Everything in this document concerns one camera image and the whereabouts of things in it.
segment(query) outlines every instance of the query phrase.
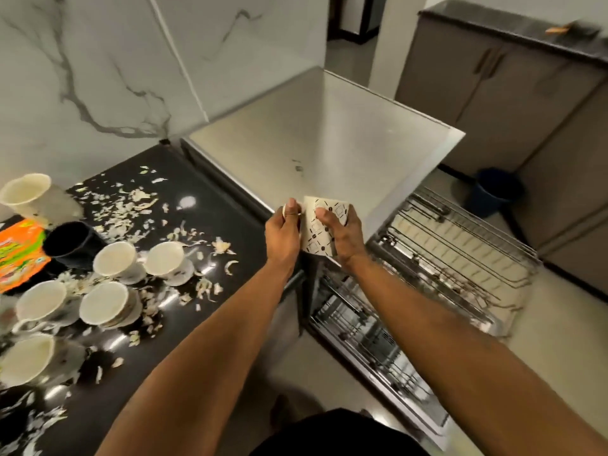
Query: cabinet handle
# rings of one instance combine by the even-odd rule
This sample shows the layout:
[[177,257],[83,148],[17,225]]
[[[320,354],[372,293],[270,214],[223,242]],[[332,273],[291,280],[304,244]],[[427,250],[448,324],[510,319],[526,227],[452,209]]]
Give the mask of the cabinet handle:
[[498,70],[498,67],[500,67],[503,59],[505,59],[506,53],[501,54],[500,56],[498,56],[498,59],[496,60],[496,62],[494,63],[494,67],[492,67],[492,70],[490,70],[490,73],[488,74],[487,78],[492,78],[495,74],[496,74],[496,70]]
[[488,60],[488,56],[490,55],[491,52],[492,52],[491,48],[488,48],[488,49],[485,50],[485,52],[482,54],[482,57],[479,59],[479,62],[477,63],[477,65],[473,69],[473,75],[478,75],[479,72],[482,71],[483,64],[486,63],[486,60]]

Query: floor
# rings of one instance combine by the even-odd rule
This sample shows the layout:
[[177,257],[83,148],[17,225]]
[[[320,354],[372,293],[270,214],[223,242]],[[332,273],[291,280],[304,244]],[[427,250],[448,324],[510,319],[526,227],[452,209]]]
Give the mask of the floor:
[[325,69],[367,87],[377,39],[376,36],[363,45],[343,39],[328,41]]
[[[438,170],[423,184],[456,202],[466,195],[466,186]],[[508,231],[498,215],[489,222]],[[283,321],[277,324],[293,325],[293,316],[288,321],[283,315]],[[577,413],[608,437],[607,304],[551,271],[541,269],[508,345]],[[336,407],[353,411],[367,409],[377,421],[405,430],[390,410],[307,333],[285,339],[284,349],[275,356],[275,361],[268,361],[268,355],[265,357],[264,367],[252,374],[241,395],[219,454],[245,455],[270,435],[269,410],[277,394],[285,391],[303,403],[304,414]],[[429,441],[422,445],[432,455],[441,453]],[[445,453],[480,454],[457,427]]]

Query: cabinet door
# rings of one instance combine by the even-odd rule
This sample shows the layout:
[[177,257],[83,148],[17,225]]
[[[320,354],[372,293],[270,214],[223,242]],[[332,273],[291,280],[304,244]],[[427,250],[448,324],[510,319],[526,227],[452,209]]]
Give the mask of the cabinet door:
[[395,100],[453,125],[501,42],[421,17]]
[[608,84],[519,171],[528,189],[514,214],[538,247],[608,204]]
[[546,259],[566,272],[577,276],[583,282],[608,293],[607,255],[608,222],[604,222],[586,235],[574,239],[558,250],[551,252]]
[[468,175],[517,169],[603,76],[559,54],[506,44],[456,123],[466,136],[444,163]]

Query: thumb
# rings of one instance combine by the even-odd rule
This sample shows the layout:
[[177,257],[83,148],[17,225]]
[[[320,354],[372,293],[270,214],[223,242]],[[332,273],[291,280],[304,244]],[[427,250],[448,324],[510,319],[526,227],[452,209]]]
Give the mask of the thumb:
[[290,198],[287,203],[285,203],[285,209],[283,210],[283,215],[285,216],[285,224],[288,225],[297,225],[298,223],[298,203],[295,201],[295,198]]
[[323,224],[325,227],[329,227],[331,231],[336,231],[341,227],[344,227],[342,224],[340,224],[338,217],[325,208],[317,208],[315,209],[314,213],[317,216],[317,219],[321,221],[321,224]]

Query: countertop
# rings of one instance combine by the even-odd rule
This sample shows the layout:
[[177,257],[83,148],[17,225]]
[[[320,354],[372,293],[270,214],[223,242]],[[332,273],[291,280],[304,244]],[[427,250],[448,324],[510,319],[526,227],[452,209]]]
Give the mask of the countertop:
[[367,239],[463,136],[314,68],[185,142],[268,210],[290,196],[348,201]]
[[[152,183],[158,178],[166,180]],[[91,334],[82,336],[82,329],[86,328],[86,325],[79,321],[76,325],[65,328],[65,331],[60,331],[59,336],[75,333],[73,339],[87,346],[97,346],[100,351],[94,355],[98,357],[98,364],[103,366],[104,374],[101,382],[95,384],[95,374],[92,375],[93,378],[88,374],[87,379],[86,372],[81,372],[78,383],[70,388],[72,397],[64,403],[67,419],[50,427],[38,442],[37,449],[42,450],[43,456],[92,456],[121,408],[150,371],[192,329],[247,282],[266,260],[263,221],[195,170],[173,149],[163,145],[152,147],[88,179],[83,185],[74,186],[71,192],[82,198],[88,191],[93,191],[111,195],[112,201],[116,201],[119,195],[117,182],[123,184],[120,188],[124,191],[141,187],[148,194],[156,193],[151,199],[159,198],[156,204],[149,208],[151,214],[141,214],[134,220],[136,224],[133,231],[141,229],[142,232],[146,231],[143,228],[144,221],[154,221],[149,223],[148,235],[136,243],[140,250],[147,250],[162,239],[166,240],[166,235],[185,221],[184,228],[188,231],[196,228],[198,232],[204,232],[195,239],[206,239],[210,244],[215,237],[220,236],[224,241],[232,243],[231,249],[237,254],[211,256],[213,248],[208,244],[201,244],[200,249],[205,257],[195,261],[195,267],[201,270],[210,263],[215,263],[216,267],[206,274],[206,277],[213,282],[219,282],[224,291],[219,295],[212,293],[216,302],[210,302],[205,297],[204,301],[192,300],[181,306],[178,304],[177,291],[169,289],[163,298],[161,313],[155,317],[155,323],[160,322],[162,328],[155,332],[154,338],[142,334],[140,345],[128,346],[128,337],[124,336],[133,327],[127,327],[126,332],[118,329],[101,331],[95,328]],[[180,202],[185,204],[185,198],[190,200],[188,204],[193,203],[192,206],[177,209]],[[90,194],[87,200],[81,201],[86,210],[87,222],[93,225],[103,224],[107,218],[101,221],[92,220],[94,213],[101,207],[100,204],[93,204],[94,201],[96,200]],[[168,213],[162,209],[165,202],[170,207]],[[161,225],[163,219],[167,220],[164,227]],[[224,274],[224,263],[228,260],[239,261],[231,268],[232,276]],[[189,292],[195,297],[194,285],[197,281],[198,277],[194,276],[177,290],[180,294]],[[199,303],[199,311],[196,310],[196,303]],[[124,364],[118,368],[110,368],[109,365],[117,357],[124,358]]]
[[[545,30],[556,25],[532,17],[462,0],[445,0],[422,10],[420,14],[608,66],[608,39],[596,37],[589,40],[569,35],[550,35],[545,33]],[[599,35],[608,35],[608,33],[604,31]]]

